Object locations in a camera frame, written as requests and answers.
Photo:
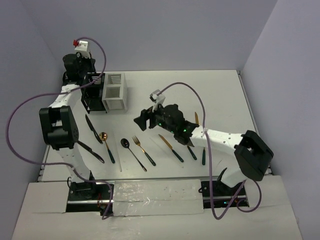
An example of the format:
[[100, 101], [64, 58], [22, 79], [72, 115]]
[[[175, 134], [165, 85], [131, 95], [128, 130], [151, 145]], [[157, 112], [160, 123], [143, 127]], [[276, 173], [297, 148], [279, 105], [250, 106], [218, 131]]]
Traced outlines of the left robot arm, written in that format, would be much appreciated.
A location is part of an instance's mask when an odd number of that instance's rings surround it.
[[49, 107], [39, 110], [42, 135], [44, 142], [60, 155], [62, 163], [68, 167], [70, 190], [86, 199], [93, 199], [98, 187], [79, 151], [79, 130], [72, 109], [82, 96], [78, 88], [86, 84], [87, 73], [96, 71], [95, 60], [90, 53], [79, 51], [65, 55], [62, 60], [65, 74], [61, 93]]

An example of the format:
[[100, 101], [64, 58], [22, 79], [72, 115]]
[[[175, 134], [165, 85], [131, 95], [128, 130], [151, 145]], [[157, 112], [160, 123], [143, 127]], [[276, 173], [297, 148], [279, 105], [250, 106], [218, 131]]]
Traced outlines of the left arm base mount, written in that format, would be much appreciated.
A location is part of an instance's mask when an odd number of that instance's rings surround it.
[[106, 216], [113, 213], [113, 200], [111, 199], [111, 193], [114, 190], [113, 184], [109, 188], [107, 184], [103, 183], [75, 183], [68, 180], [67, 186], [67, 213], [97, 212], [102, 216], [108, 206]]

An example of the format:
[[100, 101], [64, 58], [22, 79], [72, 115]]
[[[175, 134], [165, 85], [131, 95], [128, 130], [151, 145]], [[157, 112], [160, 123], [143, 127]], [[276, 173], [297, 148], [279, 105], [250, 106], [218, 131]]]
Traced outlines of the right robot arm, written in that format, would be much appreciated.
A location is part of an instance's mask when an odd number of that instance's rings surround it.
[[237, 167], [224, 169], [219, 175], [217, 190], [227, 196], [235, 186], [247, 179], [260, 182], [274, 157], [273, 151], [252, 130], [245, 133], [227, 133], [190, 122], [184, 118], [177, 104], [159, 105], [157, 109], [143, 109], [133, 120], [142, 131], [161, 127], [173, 134], [180, 144], [191, 147], [206, 147], [234, 156]]

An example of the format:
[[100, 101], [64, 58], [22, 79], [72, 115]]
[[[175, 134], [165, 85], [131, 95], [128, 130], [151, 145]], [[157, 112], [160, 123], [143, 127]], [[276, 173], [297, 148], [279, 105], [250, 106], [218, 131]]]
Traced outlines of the gold knife green handle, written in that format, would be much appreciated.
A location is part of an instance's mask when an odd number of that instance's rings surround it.
[[199, 125], [199, 117], [198, 117], [197, 112], [194, 112], [194, 118], [195, 118], [195, 123], [196, 123], [197, 125]]
[[176, 158], [183, 163], [184, 160], [183, 158], [173, 149], [173, 146], [161, 135], [158, 134], [158, 136], [163, 140], [163, 142], [170, 148], [170, 150], [172, 151], [172, 153], [176, 156]]

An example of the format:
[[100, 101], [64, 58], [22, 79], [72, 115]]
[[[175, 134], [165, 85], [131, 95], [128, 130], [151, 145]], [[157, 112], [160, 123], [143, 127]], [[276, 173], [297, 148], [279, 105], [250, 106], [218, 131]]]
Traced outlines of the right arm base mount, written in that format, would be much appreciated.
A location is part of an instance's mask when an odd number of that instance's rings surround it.
[[[211, 202], [210, 202], [210, 186], [208, 180], [202, 180], [201, 187], [198, 189], [198, 192], [202, 194], [202, 201], [203, 201], [203, 207], [205, 209], [211, 208]], [[217, 181], [212, 181], [213, 186], [213, 202], [215, 208], [226, 208], [229, 202], [231, 201], [233, 195], [236, 193], [236, 191], [240, 187], [240, 183], [237, 184], [233, 188], [226, 188], [222, 189], [221, 187], [216, 187]], [[236, 206], [239, 207], [248, 207], [248, 201], [247, 201], [247, 195], [245, 188], [242, 187], [239, 193], [237, 194], [237, 197], [233, 201], [233, 203], [230, 205], [231, 208], [235, 208]]]

